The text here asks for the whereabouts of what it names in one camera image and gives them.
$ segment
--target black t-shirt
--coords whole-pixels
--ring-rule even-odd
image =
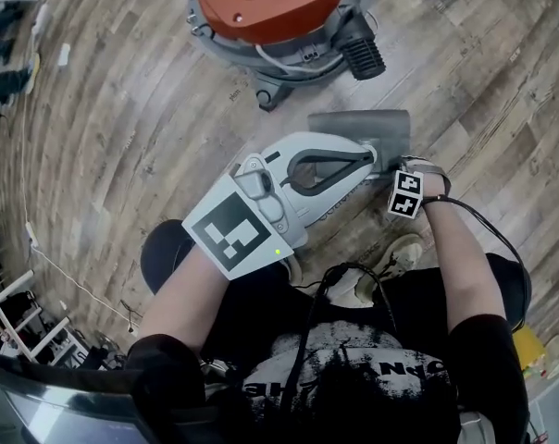
[[[247,378],[209,388],[198,360],[170,336],[152,336],[130,350],[128,369],[145,370],[160,402],[176,408],[215,403],[245,419],[265,442],[283,440],[280,400],[299,337],[279,337]],[[459,410],[491,421],[496,442],[522,444],[528,399],[512,332],[497,315],[471,317],[448,338],[443,360],[404,349],[390,334],[346,321],[310,331],[290,415],[299,440],[377,436],[381,442],[435,438],[457,442]],[[248,412],[238,417],[239,409]]]

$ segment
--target yellow object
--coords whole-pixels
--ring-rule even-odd
[[[528,326],[524,326],[515,332],[512,338],[520,359],[520,368],[523,371],[545,354],[542,342]]]

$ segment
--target black pants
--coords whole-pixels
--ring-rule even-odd
[[[8,27],[12,22],[19,18],[19,12],[14,10],[6,10],[0,13],[0,30]],[[0,57],[4,57],[6,51],[9,50],[9,43],[0,41]],[[0,72],[0,102],[5,102],[7,97],[12,93],[21,92],[29,81],[29,71],[9,70]]]
[[[142,251],[142,273],[154,294],[193,246],[179,220],[168,220],[148,236]],[[522,319],[525,292],[520,266],[489,253],[491,269],[503,295],[512,326]],[[439,268],[415,270],[383,283],[397,326],[395,333],[384,306],[347,309],[323,304],[318,322],[346,320],[392,333],[405,348],[442,358],[448,326],[446,298]],[[527,292],[530,303],[530,291]],[[250,370],[267,356],[274,340],[300,333],[313,299],[288,284],[283,266],[272,265],[230,283],[203,356]]]

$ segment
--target vacuum hose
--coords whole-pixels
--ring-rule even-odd
[[[374,38],[372,29],[360,13],[352,14],[333,37],[333,46],[342,52],[357,80],[376,78],[386,70]]]

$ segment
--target hand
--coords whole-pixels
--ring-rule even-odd
[[[446,193],[444,178],[439,174],[424,174],[424,198],[436,197]]]

